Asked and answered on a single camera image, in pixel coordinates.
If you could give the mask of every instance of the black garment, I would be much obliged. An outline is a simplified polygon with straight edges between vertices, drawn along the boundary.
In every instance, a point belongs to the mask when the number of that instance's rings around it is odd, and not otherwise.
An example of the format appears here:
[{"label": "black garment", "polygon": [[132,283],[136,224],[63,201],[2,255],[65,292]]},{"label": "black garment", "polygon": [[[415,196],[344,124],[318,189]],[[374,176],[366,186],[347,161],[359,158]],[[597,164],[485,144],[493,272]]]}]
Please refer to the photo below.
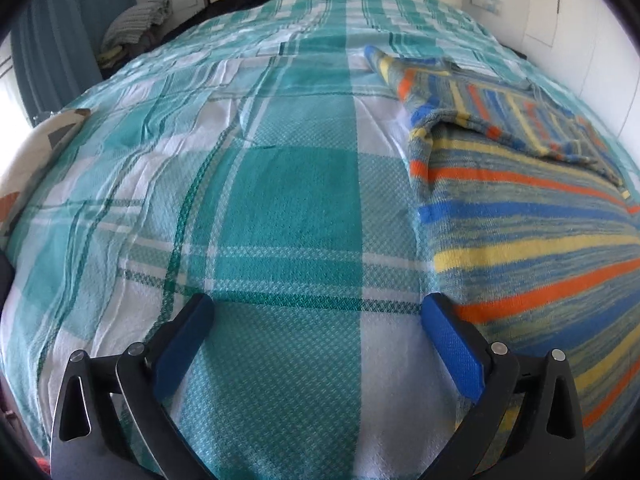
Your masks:
[{"label": "black garment", "polygon": [[206,20],[210,20],[211,18],[215,18],[216,16],[228,14],[229,12],[235,12],[236,10],[253,9],[254,7],[261,6],[268,1],[269,0],[216,0],[215,2],[202,9],[196,15],[189,18],[186,22],[181,23],[180,25],[175,27],[174,30],[167,33],[167,35],[162,38],[160,44],[165,44],[171,40],[174,40],[183,32],[189,30],[191,27],[195,27],[196,25],[199,25]]}]

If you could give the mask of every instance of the blue gripper pad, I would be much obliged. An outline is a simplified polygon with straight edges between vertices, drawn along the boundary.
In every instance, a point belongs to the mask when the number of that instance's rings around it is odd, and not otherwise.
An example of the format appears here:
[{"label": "blue gripper pad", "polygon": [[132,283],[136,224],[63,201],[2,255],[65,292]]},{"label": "blue gripper pad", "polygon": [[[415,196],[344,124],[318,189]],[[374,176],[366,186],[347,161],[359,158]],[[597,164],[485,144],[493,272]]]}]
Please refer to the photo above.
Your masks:
[{"label": "blue gripper pad", "polygon": [[446,298],[430,294],[422,301],[422,328],[440,354],[461,395],[478,402],[484,391],[484,368],[443,312]]},{"label": "blue gripper pad", "polygon": [[199,294],[191,301],[198,302],[194,311],[169,341],[156,363],[154,397],[157,400],[172,396],[178,389],[193,358],[198,353],[200,345],[213,325],[214,306],[211,298]]}]

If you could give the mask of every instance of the metal screw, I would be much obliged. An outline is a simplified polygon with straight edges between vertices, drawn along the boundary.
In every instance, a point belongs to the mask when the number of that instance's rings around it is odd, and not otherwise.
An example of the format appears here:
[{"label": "metal screw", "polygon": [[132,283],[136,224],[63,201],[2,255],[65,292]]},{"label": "metal screw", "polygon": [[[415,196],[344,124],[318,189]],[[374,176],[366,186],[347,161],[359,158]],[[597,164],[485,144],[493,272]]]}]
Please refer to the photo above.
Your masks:
[{"label": "metal screw", "polygon": [[83,358],[84,358],[84,350],[76,350],[71,354],[71,357],[69,358],[69,360],[72,363],[79,363],[80,361],[82,361]]},{"label": "metal screw", "polygon": [[500,343],[499,341],[496,341],[491,345],[491,352],[496,355],[505,355],[508,351],[509,349],[507,348],[507,345]]},{"label": "metal screw", "polygon": [[144,343],[132,343],[127,348],[127,354],[135,357],[136,355],[142,354],[145,351]]},{"label": "metal screw", "polygon": [[564,352],[559,348],[555,348],[551,351],[551,357],[556,361],[564,361],[566,359],[566,355],[564,355]]}]

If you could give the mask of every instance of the bed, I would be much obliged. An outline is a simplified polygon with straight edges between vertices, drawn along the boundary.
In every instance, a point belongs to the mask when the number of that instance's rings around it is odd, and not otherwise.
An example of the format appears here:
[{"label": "bed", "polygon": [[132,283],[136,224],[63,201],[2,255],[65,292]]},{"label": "bed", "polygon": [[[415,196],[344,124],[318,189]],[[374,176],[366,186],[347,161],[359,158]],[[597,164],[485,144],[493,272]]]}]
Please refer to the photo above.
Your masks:
[{"label": "bed", "polygon": [[[623,184],[441,125],[425,222],[410,117],[367,45],[536,84],[594,124]],[[120,353],[201,291],[216,322],[166,407],[219,478],[424,471],[465,407],[420,327],[420,301],[436,290],[477,306],[577,273],[575,294],[506,316],[485,305],[473,320],[517,351],[565,351],[589,465],[638,399],[640,172],[581,102],[464,12],[439,0],[271,0],[201,24],[70,106],[92,114],[10,239],[16,277],[0,322],[2,370],[44,453],[69,354]],[[123,424],[153,467],[126,413]]]}]

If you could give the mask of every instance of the teal plaid bedsheet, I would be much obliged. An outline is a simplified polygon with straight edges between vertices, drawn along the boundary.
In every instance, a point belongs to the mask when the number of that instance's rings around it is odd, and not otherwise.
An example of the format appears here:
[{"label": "teal plaid bedsheet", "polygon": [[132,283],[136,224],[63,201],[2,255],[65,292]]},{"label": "teal plaid bedsheet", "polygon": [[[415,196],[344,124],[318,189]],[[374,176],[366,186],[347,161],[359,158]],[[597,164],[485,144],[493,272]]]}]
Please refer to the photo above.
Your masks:
[{"label": "teal plaid bedsheet", "polygon": [[69,354],[122,352],[204,291],[216,323],[167,408],[217,476],[414,478],[437,455],[458,396],[417,316],[433,248],[367,44],[527,77],[604,131],[437,0],[271,0],[137,58],[71,104],[92,116],[8,247],[2,366],[45,452]]}]

